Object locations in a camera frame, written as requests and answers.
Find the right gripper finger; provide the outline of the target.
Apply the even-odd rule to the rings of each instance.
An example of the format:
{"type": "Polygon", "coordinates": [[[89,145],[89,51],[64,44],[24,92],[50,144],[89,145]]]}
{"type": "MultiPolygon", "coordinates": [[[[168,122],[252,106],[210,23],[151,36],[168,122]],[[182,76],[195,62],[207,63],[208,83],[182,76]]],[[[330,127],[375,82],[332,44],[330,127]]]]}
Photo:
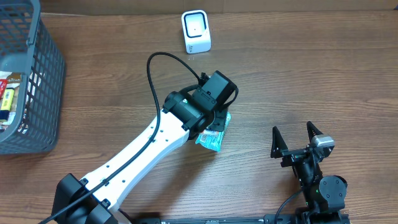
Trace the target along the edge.
{"type": "Polygon", "coordinates": [[[288,147],[279,131],[277,126],[272,128],[272,146],[271,146],[271,158],[277,159],[284,156],[284,153],[288,151],[288,147]]]}
{"type": "Polygon", "coordinates": [[[307,133],[309,141],[312,141],[314,137],[323,136],[323,133],[311,122],[307,122],[307,133]]]}

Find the teal snack packet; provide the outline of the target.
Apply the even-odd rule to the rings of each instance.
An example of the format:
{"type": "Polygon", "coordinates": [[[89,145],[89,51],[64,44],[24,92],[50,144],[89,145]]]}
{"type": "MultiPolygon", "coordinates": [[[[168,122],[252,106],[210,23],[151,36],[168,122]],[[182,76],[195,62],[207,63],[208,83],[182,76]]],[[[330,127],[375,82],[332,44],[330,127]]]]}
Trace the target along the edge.
{"type": "Polygon", "coordinates": [[[195,144],[200,144],[204,148],[220,152],[221,151],[221,145],[222,141],[225,135],[225,132],[227,130],[227,127],[229,125],[229,122],[231,121],[231,114],[227,112],[226,114],[226,122],[224,125],[224,130],[223,131],[212,131],[209,129],[205,129],[203,132],[201,132],[196,141],[195,144]]]}

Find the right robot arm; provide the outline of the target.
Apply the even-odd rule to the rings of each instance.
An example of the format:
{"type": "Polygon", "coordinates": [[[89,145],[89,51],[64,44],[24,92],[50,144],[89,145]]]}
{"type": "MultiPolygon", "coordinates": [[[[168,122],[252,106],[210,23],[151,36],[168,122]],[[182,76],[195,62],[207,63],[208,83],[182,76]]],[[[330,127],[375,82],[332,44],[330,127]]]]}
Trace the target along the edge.
{"type": "Polygon", "coordinates": [[[290,151],[279,131],[272,128],[271,158],[281,159],[282,167],[291,167],[300,184],[300,190],[278,208],[276,214],[266,215],[271,223],[349,223],[349,216],[341,213],[345,208],[347,181],[339,175],[324,176],[319,163],[328,157],[334,147],[334,139],[322,133],[312,122],[307,122],[309,143],[301,149],[290,151]],[[283,208],[302,194],[306,206],[293,214],[282,215],[283,208]]]}

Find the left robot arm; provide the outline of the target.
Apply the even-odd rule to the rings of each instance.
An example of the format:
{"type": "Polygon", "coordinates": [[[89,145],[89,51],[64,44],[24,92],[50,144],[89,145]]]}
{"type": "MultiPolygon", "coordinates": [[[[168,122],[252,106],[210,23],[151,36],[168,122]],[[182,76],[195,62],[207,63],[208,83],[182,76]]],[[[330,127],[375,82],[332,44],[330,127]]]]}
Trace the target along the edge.
{"type": "Polygon", "coordinates": [[[171,92],[150,125],[121,152],[82,179],[57,185],[50,217],[57,223],[130,223],[120,206],[137,183],[168,153],[195,138],[229,106],[236,90],[192,85],[171,92]]]}

